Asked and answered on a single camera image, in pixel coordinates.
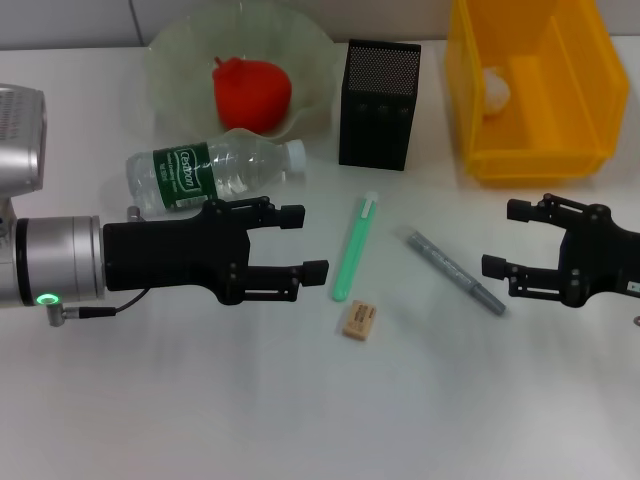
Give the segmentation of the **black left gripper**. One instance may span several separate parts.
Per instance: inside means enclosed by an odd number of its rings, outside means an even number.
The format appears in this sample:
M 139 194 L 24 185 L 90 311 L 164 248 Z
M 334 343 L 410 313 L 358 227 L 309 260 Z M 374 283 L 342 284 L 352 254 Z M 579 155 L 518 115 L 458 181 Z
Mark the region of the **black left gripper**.
M 110 291 L 200 286 L 223 305 L 295 302 L 300 287 L 322 286 L 327 260 L 301 265 L 248 266 L 247 230 L 304 225 L 303 205 L 277 208 L 268 196 L 205 202 L 180 220 L 110 223 L 102 228 L 106 288 Z

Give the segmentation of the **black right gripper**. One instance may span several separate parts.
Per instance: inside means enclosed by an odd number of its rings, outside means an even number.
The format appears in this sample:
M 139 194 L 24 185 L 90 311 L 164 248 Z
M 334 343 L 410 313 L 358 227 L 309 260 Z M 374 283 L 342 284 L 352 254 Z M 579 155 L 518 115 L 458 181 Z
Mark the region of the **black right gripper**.
M 510 296 L 562 300 L 572 308 L 584 306 L 599 293 L 640 298 L 640 233 L 619 227 L 608 207 L 587 206 L 547 193 L 536 204 L 510 199 L 507 218 L 566 229 L 555 270 L 482 257 L 482 274 L 506 279 Z

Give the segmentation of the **clear green-label water bottle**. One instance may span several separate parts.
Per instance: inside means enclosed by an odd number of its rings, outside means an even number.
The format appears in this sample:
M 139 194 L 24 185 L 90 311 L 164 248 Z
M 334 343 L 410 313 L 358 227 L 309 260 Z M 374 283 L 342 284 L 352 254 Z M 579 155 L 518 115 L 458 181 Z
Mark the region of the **clear green-label water bottle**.
M 257 137 L 224 136 L 131 156 L 126 177 L 133 204 L 145 216 L 190 210 L 207 200 L 235 200 L 284 175 L 305 173 L 301 140 L 274 144 Z

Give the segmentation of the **white paper ball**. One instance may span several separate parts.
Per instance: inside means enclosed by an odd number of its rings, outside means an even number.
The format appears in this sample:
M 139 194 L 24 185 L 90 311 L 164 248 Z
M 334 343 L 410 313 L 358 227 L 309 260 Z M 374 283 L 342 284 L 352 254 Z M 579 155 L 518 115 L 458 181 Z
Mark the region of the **white paper ball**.
M 494 116 L 504 110 L 511 98 L 511 89 L 502 73 L 495 67 L 483 69 L 485 85 L 483 114 Z

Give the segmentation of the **red apple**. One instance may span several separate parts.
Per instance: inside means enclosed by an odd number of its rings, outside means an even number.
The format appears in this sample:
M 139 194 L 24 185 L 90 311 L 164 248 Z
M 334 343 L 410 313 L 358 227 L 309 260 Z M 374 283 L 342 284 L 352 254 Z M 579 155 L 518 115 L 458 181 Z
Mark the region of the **red apple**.
M 259 60 L 215 58 L 212 71 L 214 99 L 222 125 L 263 134 L 285 118 L 292 83 L 277 65 Z

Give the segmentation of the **grey marker pen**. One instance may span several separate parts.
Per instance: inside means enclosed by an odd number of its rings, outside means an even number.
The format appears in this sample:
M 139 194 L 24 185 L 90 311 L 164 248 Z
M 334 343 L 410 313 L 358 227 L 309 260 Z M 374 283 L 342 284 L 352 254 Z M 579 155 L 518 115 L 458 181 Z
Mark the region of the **grey marker pen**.
M 488 311 L 496 316 L 505 314 L 506 306 L 495 295 L 421 232 L 402 225 L 394 234 Z

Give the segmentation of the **beige eraser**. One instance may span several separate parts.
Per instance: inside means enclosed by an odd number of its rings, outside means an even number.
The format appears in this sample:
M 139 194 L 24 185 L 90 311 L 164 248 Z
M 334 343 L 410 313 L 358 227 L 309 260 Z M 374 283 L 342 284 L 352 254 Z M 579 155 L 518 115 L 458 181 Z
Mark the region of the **beige eraser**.
M 362 301 L 354 301 L 342 327 L 342 334 L 348 338 L 366 341 L 371 332 L 376 308 Z

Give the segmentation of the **black mesh pen holder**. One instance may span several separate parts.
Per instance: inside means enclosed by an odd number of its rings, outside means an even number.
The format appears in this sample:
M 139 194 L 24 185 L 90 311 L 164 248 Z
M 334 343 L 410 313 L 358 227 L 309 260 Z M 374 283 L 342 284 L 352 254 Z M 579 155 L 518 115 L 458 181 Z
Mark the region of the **black mesh pen holder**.
M 421 46 L 352 39 L 341 89 L 339 163 L 405 169 Z

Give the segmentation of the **translucent wavy fruit plate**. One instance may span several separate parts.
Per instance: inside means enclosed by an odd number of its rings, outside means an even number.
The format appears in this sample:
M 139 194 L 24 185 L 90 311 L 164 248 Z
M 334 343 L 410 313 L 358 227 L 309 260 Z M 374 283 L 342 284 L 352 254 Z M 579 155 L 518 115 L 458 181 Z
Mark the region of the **translucent wavy fruit plate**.
M 217 60 L 270 62 L 292 83 L 285 118 L 264 139 L 281 143 L 321 125 L 336 91 L 337 45 L 310 18 L 273 0 L 213 0 L 162 30 L 144 55 L 150 104 L 189 140 L 227 133 L 216 109 Z

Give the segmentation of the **yellow plastic bin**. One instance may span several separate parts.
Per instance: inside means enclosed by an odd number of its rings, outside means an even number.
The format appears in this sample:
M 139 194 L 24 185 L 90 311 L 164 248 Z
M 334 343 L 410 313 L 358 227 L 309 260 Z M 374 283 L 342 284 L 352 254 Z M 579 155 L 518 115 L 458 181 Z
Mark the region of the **yellow plastic bin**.
M 483 69 L 511 89 L 483 114 Z M 453 0 L 445 53 L 458 151 L 484 184 L 590 176 L 614 156 L 629 80 L 595 0 Z

